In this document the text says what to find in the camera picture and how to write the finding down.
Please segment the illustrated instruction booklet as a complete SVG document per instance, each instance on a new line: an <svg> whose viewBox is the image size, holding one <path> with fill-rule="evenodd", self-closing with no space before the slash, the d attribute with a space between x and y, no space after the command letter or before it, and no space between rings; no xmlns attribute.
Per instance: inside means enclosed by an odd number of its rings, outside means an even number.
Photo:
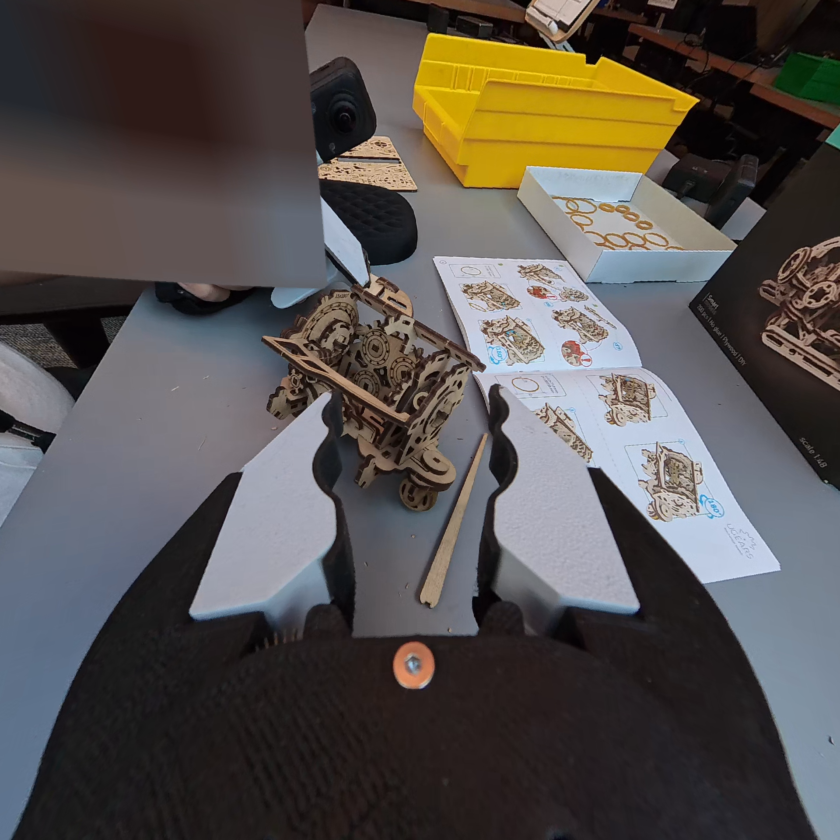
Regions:
<svg viewBox="0 0 840 840"><path fill-rule="evenodd" d="M780 564L629 331L562 260L437 256L487 400L506 387L602 469L704 584Z"/></svg>

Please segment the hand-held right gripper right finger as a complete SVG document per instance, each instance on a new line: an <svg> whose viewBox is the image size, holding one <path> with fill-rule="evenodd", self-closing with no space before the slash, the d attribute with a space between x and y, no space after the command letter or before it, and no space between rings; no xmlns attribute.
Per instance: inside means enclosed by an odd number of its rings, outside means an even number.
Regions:
<svg viewBox="0 0 840 840"><path fill-rule="evenodd" d="M489 468L474 616L512 602L525 624L557 624L571 607L635 615L634 586L590 470L508 388L488 392Z"/></svg>

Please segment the laser-cut plywood sheet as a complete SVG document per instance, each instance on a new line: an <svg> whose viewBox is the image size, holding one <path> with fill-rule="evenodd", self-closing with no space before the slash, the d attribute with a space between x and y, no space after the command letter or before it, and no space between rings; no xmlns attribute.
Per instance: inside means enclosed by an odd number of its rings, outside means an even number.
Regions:
<svg viewBox="0 0 840 840"><path fill-rule="evenodd" d="M380 186L400 193L415 193L417 185L391 139L375 135L343 155L322 163L319 178Z"/></svg>

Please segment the wooden mechanical model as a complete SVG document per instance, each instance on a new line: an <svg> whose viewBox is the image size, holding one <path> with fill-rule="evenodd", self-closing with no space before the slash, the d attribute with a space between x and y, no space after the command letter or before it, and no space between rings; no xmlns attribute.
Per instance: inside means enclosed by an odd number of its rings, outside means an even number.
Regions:
<svg viewBox="0 0 840 840"><path fill-rule="evenodd" d="M343 435L361 457L359 487L402 472L403 505L427 511L454 483L456 468L439 452L439 435L469 372L486 365L416 320L398 286L372 276L365 287L321 292L309 314L262 341L288 362L267 404L273 416L297 417L321 394L342 394Z"/></svg>

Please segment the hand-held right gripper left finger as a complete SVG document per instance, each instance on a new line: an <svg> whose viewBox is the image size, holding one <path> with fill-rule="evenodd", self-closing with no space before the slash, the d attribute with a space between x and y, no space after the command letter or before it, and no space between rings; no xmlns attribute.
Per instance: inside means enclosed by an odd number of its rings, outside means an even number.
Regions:
<svg viewBox="0 0 840 840"><path fill-rule="evenodd" d="M355 574L341 499L342 398L325 392L240 471L190 616L261 613L301 633L316 605L354 622Z"/></svg>

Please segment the white cardboard box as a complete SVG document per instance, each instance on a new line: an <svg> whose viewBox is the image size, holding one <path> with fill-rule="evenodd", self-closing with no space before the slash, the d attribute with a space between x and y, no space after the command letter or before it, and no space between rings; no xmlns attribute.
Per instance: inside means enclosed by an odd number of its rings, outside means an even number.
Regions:
<svg viewBox="0 0 840 840"><path fill-rule="evenodd" d="M684 250L599 248L572 224L551 195L633 204ZM638 172L529 166L522 177L518 198L587 282L704 282L736 248L728 236Z"/></svg>

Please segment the person's leg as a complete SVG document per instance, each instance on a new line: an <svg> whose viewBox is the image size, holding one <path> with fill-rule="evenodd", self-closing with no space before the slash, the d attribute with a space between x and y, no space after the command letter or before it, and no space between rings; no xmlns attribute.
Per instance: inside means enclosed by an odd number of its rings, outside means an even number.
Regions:
<svg viewBox="0 0 840 840"><path fill-rule="evenodd" d="M59 432L74 406L67 389L12 347L1 344L1 408L25 424ZM35 473L43 452L29 441L1 434L1 522Z"/></svg>

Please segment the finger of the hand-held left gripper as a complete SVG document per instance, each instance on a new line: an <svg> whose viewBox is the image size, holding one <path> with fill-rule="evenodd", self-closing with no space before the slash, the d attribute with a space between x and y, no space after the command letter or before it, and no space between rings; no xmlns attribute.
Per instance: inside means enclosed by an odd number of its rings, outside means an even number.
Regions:
<svg viewBox="0 0 840 840"><path fill-rule="evenodd" d="M324 248L329 261L347 281L367 287L371 269L360 241L324 199L321 199L321 210Z"/></svg>

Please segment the thin wooden stick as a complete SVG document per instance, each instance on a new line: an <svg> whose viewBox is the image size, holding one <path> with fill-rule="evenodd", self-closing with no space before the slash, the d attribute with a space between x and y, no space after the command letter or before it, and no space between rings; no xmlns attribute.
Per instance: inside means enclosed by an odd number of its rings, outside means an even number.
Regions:
<svg viewBox="0 0 840 840"><path fill-rule="evenodd" d="M471 491L476 481L480 461L487 446L488 437L489 435L485 433L479 441L443 536L437 546L426 580L423 583L419 601L429 608L435 608L440 600L459 531L469 504Z"/></svg>

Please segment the group of rubber bands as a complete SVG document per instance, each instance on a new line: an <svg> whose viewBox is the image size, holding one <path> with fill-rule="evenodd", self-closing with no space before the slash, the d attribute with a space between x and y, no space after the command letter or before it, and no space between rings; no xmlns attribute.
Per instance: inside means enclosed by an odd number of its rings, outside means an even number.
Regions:
<svg viewBox="0 0 840 840"><path fill-rule="evenodd" d="M551 199L585 237L606 250L682 251L683 246L630 203L610 203L588 197Z"/></svg>

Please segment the green plastic bin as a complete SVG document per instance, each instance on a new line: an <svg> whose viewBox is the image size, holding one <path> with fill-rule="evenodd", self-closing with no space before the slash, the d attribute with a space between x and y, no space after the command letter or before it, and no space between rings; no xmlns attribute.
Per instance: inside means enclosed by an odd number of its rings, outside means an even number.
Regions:
<svg viewBox="0 0 840 840"><path fill-rule="evenodd" d="M839 105L839 60L791 53L773 86L798 98Z"/></svg>

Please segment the black box device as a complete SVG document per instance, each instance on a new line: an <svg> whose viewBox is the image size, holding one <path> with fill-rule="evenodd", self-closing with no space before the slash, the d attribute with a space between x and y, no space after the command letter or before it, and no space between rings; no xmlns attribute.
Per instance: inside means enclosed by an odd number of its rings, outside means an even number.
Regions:
<svg viewBox="0 0 840 840"><path fill-rule="evenodd" d="M722 229L749 197L758 179L759 165L759 157L754 154L745 154L730 165L723 181L707 202L705 219L714 228Z"/></svg>

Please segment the yellow plastic bin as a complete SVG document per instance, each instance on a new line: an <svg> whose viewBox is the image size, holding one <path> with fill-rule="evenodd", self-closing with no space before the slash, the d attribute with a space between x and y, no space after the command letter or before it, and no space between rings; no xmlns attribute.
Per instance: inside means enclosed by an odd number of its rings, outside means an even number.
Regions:
<svg viewBox="0 0 840 840"><path fill-rule="evenodd" d="M518 189L529 166L645 173L696 103L607 58L437 34L413 90L465 187Z"/></svg>

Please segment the dark model kit box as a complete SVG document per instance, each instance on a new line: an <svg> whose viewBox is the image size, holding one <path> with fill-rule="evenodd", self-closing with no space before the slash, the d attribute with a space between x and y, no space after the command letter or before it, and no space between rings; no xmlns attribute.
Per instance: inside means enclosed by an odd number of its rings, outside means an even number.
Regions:
<svg viewBox="0 0 840 840"><path fill-rule="evenodd" d="M839 488L839 149L824 142L689 305Z"/></svg>

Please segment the black power adapter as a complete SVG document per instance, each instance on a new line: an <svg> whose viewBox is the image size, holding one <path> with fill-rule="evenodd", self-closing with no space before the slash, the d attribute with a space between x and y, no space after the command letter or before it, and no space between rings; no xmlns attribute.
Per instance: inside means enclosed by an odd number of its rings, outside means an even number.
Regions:
<svg viewBox="0 0 840 840"><path fill-rule="evenodd" d="M727 162L686 154L666 173L661 186L677 198L689 197L701 203L709 203L730 170L731 166Z"/></svg>

